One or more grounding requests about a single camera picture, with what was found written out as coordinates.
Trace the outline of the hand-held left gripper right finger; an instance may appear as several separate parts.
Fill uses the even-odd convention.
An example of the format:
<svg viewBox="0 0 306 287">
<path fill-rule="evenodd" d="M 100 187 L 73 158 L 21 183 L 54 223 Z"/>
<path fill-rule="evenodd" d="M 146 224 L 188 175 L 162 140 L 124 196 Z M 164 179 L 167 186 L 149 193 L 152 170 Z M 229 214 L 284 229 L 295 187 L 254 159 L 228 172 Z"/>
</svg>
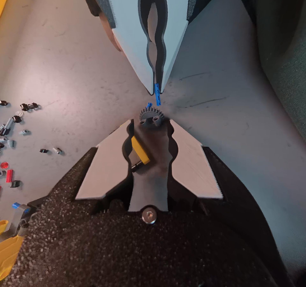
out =
<svg viewBox="0 0 306 287">
<path fill-rule="evenodd" d="M 199 198 L 223 199 L 212 168 L 204 153 L 203 145 L 174 120 L 172 138 L 178 154 L 172 163 L 174 180 Z"/>
</svg>

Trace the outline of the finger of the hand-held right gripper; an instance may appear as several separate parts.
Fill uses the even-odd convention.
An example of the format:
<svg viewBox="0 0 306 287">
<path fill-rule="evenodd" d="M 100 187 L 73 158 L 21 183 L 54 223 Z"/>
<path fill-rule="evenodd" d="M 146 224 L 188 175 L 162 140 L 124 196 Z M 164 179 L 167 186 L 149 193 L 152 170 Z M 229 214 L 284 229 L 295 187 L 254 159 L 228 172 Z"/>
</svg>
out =
<svg viewBox="0 0 306 287">
<path fill-rule="evenodd" d="M 115 21 L 113 34 L 133 70 L 150 95 L 154 94 L 154 71 L 148 59 L 148 33 L 140 15 L 140 0 L 109 0 Z"/>
<path fill-rule="evenodd" d="M 186 32 L 189 0 L 158 0 L 158 85 L 164 92 Z"/>
</svg>

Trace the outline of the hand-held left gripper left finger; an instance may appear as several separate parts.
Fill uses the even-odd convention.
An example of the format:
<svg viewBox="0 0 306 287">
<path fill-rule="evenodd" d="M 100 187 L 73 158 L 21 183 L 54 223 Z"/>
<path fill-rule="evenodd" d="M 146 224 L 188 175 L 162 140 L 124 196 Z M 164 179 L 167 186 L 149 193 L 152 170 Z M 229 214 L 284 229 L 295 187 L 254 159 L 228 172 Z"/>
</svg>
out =
<svg viewBox="0 0 306 287">
<path fill-rule="evenodd" d="M 76 194 L 76 200 L 107 197 L 132 176 L 134 120 L 129 119 L 97 146 L 97 151 Z"/>
</svg>

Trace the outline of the yellow lego beam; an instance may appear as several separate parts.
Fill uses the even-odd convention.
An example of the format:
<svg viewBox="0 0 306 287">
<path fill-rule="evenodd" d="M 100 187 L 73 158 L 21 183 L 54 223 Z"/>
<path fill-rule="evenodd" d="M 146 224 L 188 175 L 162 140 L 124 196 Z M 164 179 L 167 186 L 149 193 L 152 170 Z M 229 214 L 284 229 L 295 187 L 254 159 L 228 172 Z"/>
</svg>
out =
<svg viewBox="0 0 306 287">
<path fill-rule="evenodd" d="M 118 143 L 118 151 L 117 158 L 119 159 L 120 164 L 122 164 L 124 167 L 128 168 L 128 165 L 131 164 L 133 166 L 140 160 L 143 162 L 143 165 L 146 165 L 150 162 L 150 159 L 148 155 L 146 154 L 144 148 L 141 146 L 141 144 L 138 142 L 135 136 L 131 138 L 131 141 L 129 140 L 129 126 L 133 126 L 133 119 L 127 120 L 125 123 L 123 123 L 113 134 L 115 135 Z M 130 161 L 127 155 L 127 151 L 125 147 L 130 147 L 130 143 L 132 146 L 132 153 L 135 153 L 138 156 L 138 160 L 136 162 Z"/>
</svg>

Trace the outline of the grey lego gear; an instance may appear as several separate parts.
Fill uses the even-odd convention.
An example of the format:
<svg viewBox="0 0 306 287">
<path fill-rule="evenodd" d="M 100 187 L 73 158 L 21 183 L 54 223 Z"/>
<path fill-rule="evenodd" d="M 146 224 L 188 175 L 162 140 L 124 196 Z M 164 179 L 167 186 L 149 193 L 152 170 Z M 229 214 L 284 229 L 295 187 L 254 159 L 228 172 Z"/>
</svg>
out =
<svg viewBox="0 0 306 287">
<path fill-rule="evenodd" d="M 163 120 L 163 112 L 153 106 L 142 109 L 139 114 L 140 125 L 144 128 L 160 127 Z"/>
</svg>

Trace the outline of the pile of small lego pieces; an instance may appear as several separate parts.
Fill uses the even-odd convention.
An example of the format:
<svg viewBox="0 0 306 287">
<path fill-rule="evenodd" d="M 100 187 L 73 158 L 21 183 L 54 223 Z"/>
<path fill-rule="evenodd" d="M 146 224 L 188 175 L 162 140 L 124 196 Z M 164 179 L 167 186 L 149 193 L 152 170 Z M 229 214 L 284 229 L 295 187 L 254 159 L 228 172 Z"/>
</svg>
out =
<svg viewBox="0 0 306 287">
<path fill-rule="evenodd" d="M 22 117 L 23 116 L 23 111 L 18 112 L 16 115 L 10 117 L 8 121 L 5 124 L 1 125 L 1 131 L 0 131 L 0 136 L 1 136 L 1 148 L 3 148 L 3 142 L 6 143 L 6 146 L 8 148 L 13 148 L 14 147 L 14 141 L 7 139 L 7 136 L 10 134 L 10 131 L 13 127 L 13 124 L 19 124 L 22 122 Z M 19 187 L 19 182 L 20 181 L 13 181 L 13 170 L 9 169 L 6 171 L 6 183 L 11 184 L 11 188 L 17 188 Z"/>
</svg>

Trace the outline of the large yellow black lego model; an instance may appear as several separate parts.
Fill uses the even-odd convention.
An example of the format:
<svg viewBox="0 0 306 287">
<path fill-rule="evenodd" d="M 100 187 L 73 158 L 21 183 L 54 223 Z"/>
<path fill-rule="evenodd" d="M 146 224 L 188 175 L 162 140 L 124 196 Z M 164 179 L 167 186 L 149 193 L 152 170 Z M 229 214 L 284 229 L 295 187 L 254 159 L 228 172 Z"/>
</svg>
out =
<svg viewBox="0 0 306 287">
<path fill-rule="evenodd" d="M 0 221 L 0 281 L 3 281 L 12 270 L 21 245 L 27 234 L 29 221 L 36 207 L 28 204 L 14 203 L 13 219 Z"/>
</svg>

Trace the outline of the person's right hand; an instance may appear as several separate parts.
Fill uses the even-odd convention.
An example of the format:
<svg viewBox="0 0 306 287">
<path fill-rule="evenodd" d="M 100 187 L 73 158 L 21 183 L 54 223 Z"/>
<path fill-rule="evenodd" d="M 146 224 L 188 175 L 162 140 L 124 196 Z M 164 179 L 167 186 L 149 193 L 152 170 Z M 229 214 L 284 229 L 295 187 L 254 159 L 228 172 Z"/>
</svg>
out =
<svg viewBox="0 0 306 287">
<path fill-rule="evenodd" d="M 113 46 L 116 48 L 117 51 L 123 52 L 120 44 L 117 42 L 117 39 L 113 34 L 112 28 L 110 27 L 107 17 L 105 16 L 103 11 L 100 12 L 99 18 L 110 42 L 113 44 Z"/>
</svg>

